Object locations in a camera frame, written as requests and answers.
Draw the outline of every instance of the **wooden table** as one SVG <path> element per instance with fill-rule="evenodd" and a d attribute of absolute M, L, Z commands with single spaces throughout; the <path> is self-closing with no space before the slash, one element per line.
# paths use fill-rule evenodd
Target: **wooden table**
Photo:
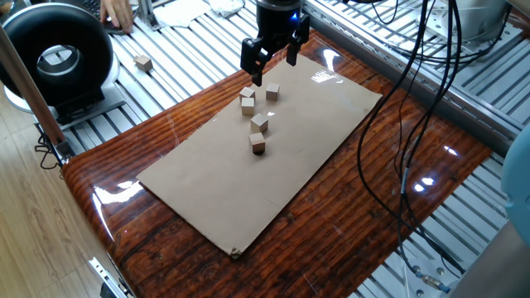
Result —
<path fill-rule="evenodd" d="M 325 50 L 340 56 L 331 60 Z M 386 94 L 393 86 L 314 31 L 301 54 L 374 92 Z M 283 58 L 278 55 L 267 70 Z M 140 171 L 183 142 L 245 85 L 250 77 L 239 71 L 65 165 L 65 181 L 80 208 L 139 297 L 346 297 L 397 247 L 396 220 L 358 176 L 359 129 L 238 260 L 139 184 Z M 400 89 L 383 108 L 363 150 L 369 184 L 394 210 L 400 185 L 392 163 L 404 95 Z M 425 111 L 415 100 L 406 101 L 405 132 Z M 489 154 L 474 138 L 434 117 L 409 174 L 417 217 L 429 216 Z M 423 177 L 435 183 L 417 192 L 413 186 Z"/>

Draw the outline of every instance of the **cardboard mat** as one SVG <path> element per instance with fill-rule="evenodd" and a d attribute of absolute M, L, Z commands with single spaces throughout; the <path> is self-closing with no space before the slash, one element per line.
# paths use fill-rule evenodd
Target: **cardboard mat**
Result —
<path fill-rule="evenodd" d="M 280 84 L 277 102 L 267 83 Z M 252 153 L 251 116 L 239 99 L 138 179 L 226 253 L 237 257 L 270 224 L 380 99 L 306 57 L 263 76 L 256 111 L 268 118 L 266 151 Z"/>

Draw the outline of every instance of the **small wooden block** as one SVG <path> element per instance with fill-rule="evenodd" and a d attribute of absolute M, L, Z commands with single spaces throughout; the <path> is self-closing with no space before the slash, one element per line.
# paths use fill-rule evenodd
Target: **small wooden block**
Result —
<path fill-rule="evenodd" d="M 254 99 L 243 98 L 241 100 L 241 113 L 243 115 L 254 115 Z"/>
<path fill-rule="evenodd" d="M 250 129 L 253 132 L 265 132 L 268 129 L 268 119 L 262 114 L 254 116 L 250 120 Z"/>
<path fill-rule="evenodd" d="M 250 89 L 249 87 L 243 88 L 243 90 L 239 92 L 239 102 L 241 102 L 241 100 L 244 98 L 256 99 L 256 91 L 254 91 L 254 89 Z"/>
<path fill-rule="evenodd" d="M 143 72 L 148 72 L 149 70 L 152 70 L 151 58 L 147 56 L 136 56 L 134 57 L 134 62 L 136 63 L 136 67 L 138 67 Z"/>
<path fill-rule="evenodd" d="M 278 100 L 280 97 L 280 85 L 271 84 L 267 85 L 267 100 Z"/>
<path fill-rule="evenodd" d="M 252 152 L 254 154 L 261 154 L 265 151 L 265 138 L 262 133 L 254 133 L 248 136 L 250 145 L 252 145 Z"/>

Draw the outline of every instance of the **wooden floor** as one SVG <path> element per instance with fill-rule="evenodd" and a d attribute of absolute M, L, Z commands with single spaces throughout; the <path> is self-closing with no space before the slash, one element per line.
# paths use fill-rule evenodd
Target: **wooden floor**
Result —
<path fill-rule="evenodd" d="M 59 170 L 40 168 L 33 117 L 11 106 L 0 87 L 0 297 L 99 297 L 88 260 L 110 270 L 106 252 Z M 54 162 L 47 157 L 48 166 Z"/>

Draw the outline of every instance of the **white cloth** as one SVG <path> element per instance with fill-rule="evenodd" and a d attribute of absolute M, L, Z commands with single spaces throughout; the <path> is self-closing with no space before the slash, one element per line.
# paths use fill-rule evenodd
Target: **white cloth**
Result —
<path fill-rule="evenodd" d="M 245 0 L 210 0 L 214 12 L 228 17 L 240 11 L 245 6 Z"/>
<path fill-rule="evenodd" d="M 164 7 L 155 8 L 155 16 L 161 26 L 188 27 L 191 21 L 210 10 L 201 0 L 175 0 Z"/>

